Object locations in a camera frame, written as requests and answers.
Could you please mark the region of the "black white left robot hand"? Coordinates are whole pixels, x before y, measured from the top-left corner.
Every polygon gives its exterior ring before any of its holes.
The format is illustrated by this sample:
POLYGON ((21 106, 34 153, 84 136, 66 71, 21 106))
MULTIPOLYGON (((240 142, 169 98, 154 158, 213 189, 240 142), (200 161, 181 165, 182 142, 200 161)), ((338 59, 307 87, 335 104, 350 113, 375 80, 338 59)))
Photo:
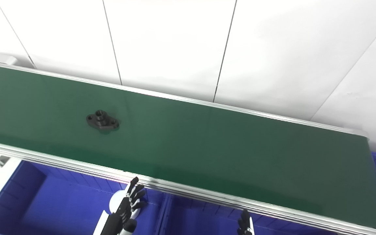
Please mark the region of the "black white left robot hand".
POLYGON ((124 190, 115 192, 109 201, 109 211, 103 211, 94 235, 132 235, 137 228, 136 218, 148 202, 142 200, 146 191, 139 178, 134 177, 124 190))

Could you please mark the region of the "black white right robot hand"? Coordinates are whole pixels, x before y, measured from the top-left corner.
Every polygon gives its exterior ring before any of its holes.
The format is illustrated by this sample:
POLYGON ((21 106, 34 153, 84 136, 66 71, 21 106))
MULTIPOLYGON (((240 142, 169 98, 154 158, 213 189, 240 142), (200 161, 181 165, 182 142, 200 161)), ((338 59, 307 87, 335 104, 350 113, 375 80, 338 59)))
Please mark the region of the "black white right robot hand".
POLYGON ((248 210, 243 209, 237 221, 239 226, 237 229, 238 235, 255 235, 253 220, 248 210))

